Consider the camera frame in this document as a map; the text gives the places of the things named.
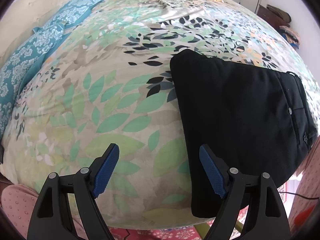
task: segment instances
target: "person's leg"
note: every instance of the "person's leg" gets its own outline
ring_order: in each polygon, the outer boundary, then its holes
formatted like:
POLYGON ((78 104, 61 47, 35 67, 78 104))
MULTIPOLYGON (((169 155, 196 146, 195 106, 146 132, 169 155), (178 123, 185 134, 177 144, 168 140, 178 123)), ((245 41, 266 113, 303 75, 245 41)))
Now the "person's leg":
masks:
MULTIPOLYGON (((27 238, 28 227, 38 193, 23 185, 6 187, 1 195, 1 205, 11 223, 27 238)), ((80 220, 73 218, 78 236, 87 239, 80 220)))

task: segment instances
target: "blue gripper pad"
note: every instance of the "blue gripper pad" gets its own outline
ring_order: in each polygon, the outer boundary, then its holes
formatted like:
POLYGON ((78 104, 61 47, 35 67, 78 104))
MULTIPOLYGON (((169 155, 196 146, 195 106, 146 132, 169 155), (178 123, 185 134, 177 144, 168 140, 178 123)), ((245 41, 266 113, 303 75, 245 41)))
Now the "blue gripper pad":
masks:
POLYGON ((118 159, 119 146, 115 144, 95 177, 94 189, 92 190, 94 198, 105 191, 118 159))
POLYGON ((209 153, 203 146, 200 147, 199 157, 214 192, 220 195, 221 198, 225 198, 227 191, 224 187, 224 178, 210 157, 209 153))

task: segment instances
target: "metal screw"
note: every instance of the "metal screw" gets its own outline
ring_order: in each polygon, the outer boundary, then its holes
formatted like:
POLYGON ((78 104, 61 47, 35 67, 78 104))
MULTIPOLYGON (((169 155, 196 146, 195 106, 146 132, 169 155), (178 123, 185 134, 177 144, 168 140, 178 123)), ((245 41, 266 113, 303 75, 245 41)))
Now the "metal screw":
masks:
POLYGON ((239 171, 238 171, 237 168, 231 168, 231 169, 230 169, 230 172, 231 172, 232 174, 237 174, 239 171))
POLYGON ((269 173, 266 173, 266 172, 262 173, 262 176, 263 176, 264 178, 266 178, 266 179, 269 179, 269 178, 270 178, 270 174, 269 174, 269 173))
POLYGON ((84 167, 84 168, 82 168, 82 169, 80 170, 80 172, 81 172, 82 174, 86 174, 86 173, 89 172, 89 168, 84 167))
POLYGON ((50 174, 49 174, 49 179, 53 179, 53 178, 55 178, 57 176, 57 174, 55 173, 55 172, 51 172, 50 174))

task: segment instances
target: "pink fabric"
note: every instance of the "pink fabric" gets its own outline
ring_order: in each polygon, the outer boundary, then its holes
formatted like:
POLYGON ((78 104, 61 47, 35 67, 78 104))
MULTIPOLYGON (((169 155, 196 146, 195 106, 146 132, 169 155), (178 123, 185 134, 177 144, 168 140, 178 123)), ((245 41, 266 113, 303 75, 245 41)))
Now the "pink fabric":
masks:
MULTIPOLYGON (((320 137, 314 143, 309 154, 302 162, 300 167, 296 171, 298 176, 303 174, 302 180, 298 186, 297 194, 314 198, 320 196, 320 137)), ((294 233, 296 228, 294 226, 294 219, 307 210, 311 206, 317 204, 317 200, 307 200, 301 197, 295 196, 289 215, 289 224, 291 232, 294 233)))
MULTIPOLYGON (((38 194, 23 185, 11 185, 6 187, 1 194, 1 205, 16 229, 27 238, 29 222, 33 207, 36 204, 38 194)), ((82 223, 73 218, 78 236, 87 239, 82 223)))

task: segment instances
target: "red object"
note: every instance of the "red object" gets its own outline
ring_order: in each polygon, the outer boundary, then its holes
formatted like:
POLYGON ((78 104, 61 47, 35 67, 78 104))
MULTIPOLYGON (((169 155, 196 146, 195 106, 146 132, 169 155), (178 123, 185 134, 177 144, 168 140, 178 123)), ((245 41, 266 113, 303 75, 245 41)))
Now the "red object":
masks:
POLYGON ((294 219, 294 224, 297 228, 300 228, 303 223, 307 220, 311 212, 313 211, 315 206, 308 208, 307 210, 301 212, 296 218, 294 219))

